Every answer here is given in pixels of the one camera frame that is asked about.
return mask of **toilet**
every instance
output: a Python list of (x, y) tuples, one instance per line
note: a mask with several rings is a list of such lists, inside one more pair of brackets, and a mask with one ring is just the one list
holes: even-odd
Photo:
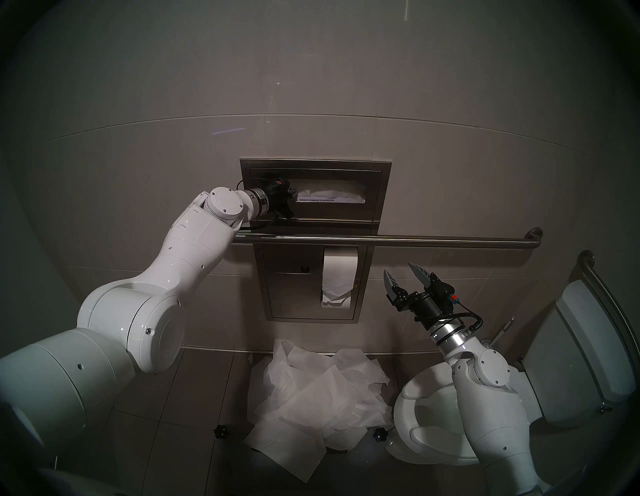
[[(580, 280), (570, 283), (544, 320), (509, 387), (531, 425), (577, 428), (625, 403), (636, 389), (615, 328)], [(470, 465), (478, 460), (458, 411), (451, 367), (442, 362), (411, 379), (394, 406), (387, 451), (408, 463)]]

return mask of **black cable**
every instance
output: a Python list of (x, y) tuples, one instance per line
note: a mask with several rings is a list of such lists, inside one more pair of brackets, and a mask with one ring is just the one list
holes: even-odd
[[(462, 308), (464, 308), (467, 312), (471, 312), (471, 310), (469, 310), (462, 303), (460, 303), (460, 300), (458, 300), (458, 305), (460, 305)], [(482, 327), (482, 324), (484, 324), (484, 322), (482, 320), (482, 317), (480, 317), (479, 315), (477, 315), (474, 312), (471, 312), (471, 313), (474, 315), (474, 319), (476, 319), (476, 323), (471, 326), (471, 327), (473, 327), (472, 332), (475, 332), (478, 329), (480, 329), (480, 327)]]
[(471, 332), (475, 332), (478, 329), (480, 329), (480, 327), (482, 327), (483, 324), (483, 320), (482, 317), (480, 317), (478, 314), (476, 314), (475, 312), (472, 312), (471, 310), (469, 310), (467, 307), (465, 307), (464, 305), (462, 305), (462, 308), (464, 308), (465, 310), (468, 310), (467, 312), (461, 312), (461, 313), (453, 313), (453, 314), (446, 314), (446, 315), (439, 315), (436, 317), (428, 317), (426, 319), (421, 319), (421, 322), (426, 322), (428, 325), (426, 326), (427, 328), (429, 328), (430, 326), (434, 325), (436, 322), (438, 321), (443, 321), (445, 319), (459, 319), (461, 317), (471, 317), (473, 319), (475, 319), (475, 323), (471, 324), (469, 326), (469, 330)]
[(278, 220), (278, 219), (280, 219), (280, 214), (278, 214), (276, 212), (276, 216), (273, 219), (271, 219), (269, 222), (267, 222), (266, 224), (263, 224), (261, 226), (243, 227), (242, 230), (244, 230), (244, 231), (256, 231), (258, 229), (264, 229), (265, 227), (269, 227), (269, 226), (275, 224), (276, 220)]

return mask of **toilet paper dispenser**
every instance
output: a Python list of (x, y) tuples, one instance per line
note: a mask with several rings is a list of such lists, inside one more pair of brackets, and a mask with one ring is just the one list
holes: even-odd
[[(289, 183), (282, 212), (290, 209), (291, 215), (274, 214), (252, 222), (252, 232), (378, 233), (390, 163), (306, 159), (241, 159), (240, 163), (245, 189), (264, 188), (278, 180)], [(358, 321), (373, 246), (254, 243), (253, 249), (268, 320)]]

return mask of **toilet tank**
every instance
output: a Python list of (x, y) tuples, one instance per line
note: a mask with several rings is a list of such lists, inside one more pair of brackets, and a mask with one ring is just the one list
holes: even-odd
[(556, 301), (523, 364), (543, 415), (559, 427), (582, 425), (636, 388), (616, 330), (580, 280)]

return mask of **paper towel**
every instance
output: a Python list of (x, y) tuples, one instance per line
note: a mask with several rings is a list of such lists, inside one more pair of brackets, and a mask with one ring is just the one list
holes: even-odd
[(291, 181), (291, 186), (298, 190), (297, 202), (337, 204), (365, 202), (365, 188), (355, 181), (297, 179)]
[(276, 340), (251, 371), (244, 442), (307, 482), (326, 447), (349, 450), (368, 427), (393, 425), (380, 396), (389, 378), (359, 349), (331, 358)]
[(322, 302), (325, 307), (349, 308), (358, 269), (358, 248), (327, 246), (322, 270)]

